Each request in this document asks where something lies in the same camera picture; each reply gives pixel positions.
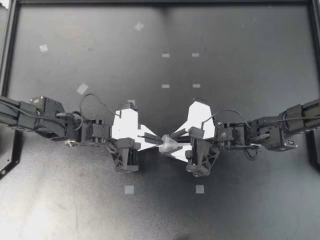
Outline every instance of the tape marker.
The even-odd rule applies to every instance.
[[[48,51],[47,44],[40,45],[39,48],[40,48],[40,51],[43,52],[43,53]]]
[[[162,57],[163,58],[170,58],[170,54],[169,53],[162,53]]]
[[[84,83],[82,83],[78,89],[76,90],[79,94],[83,95],[85,93],[85,91],[87,91],[88,86]]]
[[[135,26],[134,29],[137,31],[142,30],[145,27],[145,25],[143,25],[141,22],[138,22]]]
[[[135,186],[133,185],[124,186],[124,194],[134,194],[134,193],[135,193]]]
[[[205,187],[203,185],[195,185],[195,194],[204,194]]]

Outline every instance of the wire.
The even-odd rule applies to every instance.
[[[19,111],[20,113],[22,113],[23,115],[26,115],[30,118],[33,118],[33,119],[43,119],[43,120],[47,120],[47,121],[50,121],[50,122],[53,122],[53,123],[56,123],[58,125],[60,125],[61,127],[63,127],[64,129],[67,129],[67,127],[65,125],[63,125],[60,121],[58,121],[57,119],[54,119],[54,118],[50,118],[50,117],[46,117],[46,116],[33,116],[29,113],[27,113],[26,111],[16,107],[16,106],[12,106],[11,104],[5,102],[5,101],[2,101],[0,100],[0,103],[3,104],[3,105],[6,105],[7,107],[11,108],[11,109],[15,109],[17,111]]]
[[[117,154],[117,151],[114,149],[115,147],[112,145],[111,142],[107,141],[104,146],[111,154]]]
[[[226,112],[226,111],[229,111],[229,112],[233,112],[233,113],[238,114],[238,115],[242,118],[242,120],[244,121],[245,125],[246,125],[248,128],[251,128],[251,126],[249,125],[249,123],[245,120],[244,116],[243,116],[240,112],[238,112],[237,110],[234,110],[234,109],[232,109],[232,108],[224,108],[224,109],[222,109],[222,110],[220,110],[220,111],[215,112],[214,114],[211,115],[211,117],[209,117],[207,120],[203,121],[203,122],[201,123],[201,129],[203,129],[205,122],[207,122],[207,121],[209,121],[210,119],[214,118],[216,115],[218,115],[218,114],[220,114],[220,113],[222,113],[222,112]]]
[[[246,156],[247,159],[249,159],[250,161],[255,161],[258,157],[258,149],[254,148],[255,151],[255,155],[251,155],[248,149],[244,149],[244,155]]]
[[[211,171],[212,167],[215,165],[216,161],[217,161],[217,157],[213,160],[213,163],[211,164],[210,168],[209,168],[209,171]]]
[[[85,115],[84,115],[84,112],[83,112],[83,109],[82,109],[82,103],[83,101],[88,97],[88,96],[94,96],[96,99],[98,99],[99,103],[102,104],[109,112],[113,113],[115,116],[118,116],[119,118],[121,118],[121,115],[120,114],[117,114],[115,113],[114,111],[112,111],[108,106],[107,104],[105,104],[97,95],[93,94],[93,93],[88,93],[86,95],[84,95],[80,101],[80,105],[79,105],[79,109],[80,109],[80,116],[81,116],[81,122],[79,124],[78,127],[72,129],[73,131],[77,131],[79,130],[82,125],[84,124],[84,119],[86,119]]]
[[[281,122],[287,122],[287,121],[294,121],[294,120],[308,120],[308,119],[320,119],[320,116],[301,116],[301,117],[291,117],[291,118],[283,118],[273,121],[266,121],[261,126],[266,124],[274,124],[274,123],[281,123]]]

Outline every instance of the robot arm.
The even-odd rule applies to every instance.
[[[85,119],[78,111],[65,112],[60,102],[48,97],[32,98],[26,103],[0,96],[0,123],[14,130],[36,132],[52,141],[65,141],[69,147],[106,146],[117,171],[138,171],[137,151],[154,147],[161,139],[138,124],[138,112],[132,103],[116,113],[113,126],[108,126],[101,119]]]
[[[198,110],[209,107],[206,103],[195,100],[189,108],[187,120],[188,122],[189,119],[192,119],[192,122],[189,125],[186,124],[187,122],[182,125],[187,125],[188,129],[181,129],[181,126],[172,135],[166,136],[171,142],[175,141],[177,145],[185,143],[186,139],[182,139],[182,136],[187,136],[188,144],[184,147],[177,146],[169,151],[163,151],[165,147],[159,149],[172,158],[187,162],[186,170],[192,172],[196,177],[210,174],[222,149],[243,150],[248,159],[254,160],[260,146],[277,152],[292,150],[298,147],[291,139],[293,135],[320,126],[319,99],[290,107],[278,116],[236,123],[216,121],[214,116],[217,113],[211,115],[210,108],[205,111],[205,114],[199,114],[192,108],[195,103]],[[224,110],[238,113],[233,109]]]

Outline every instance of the black frame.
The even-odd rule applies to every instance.
[[[11,0],[5,29],[2,58],[0,59],[0,94],[8,93],[12,56],[15,46],[17,20],[21,5],[58,4],[113,4],[113,5],[161,5],[161,4],[304,4],[308,7],[318,75],[320,76],[320,2],[319,0]],[[309,156],[320,170],[320,150],[317,153],[313,131],[306,135]]]

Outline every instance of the mounting plate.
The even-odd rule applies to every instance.
[[[20,162],[22,132],[0,124],[0,180]]]

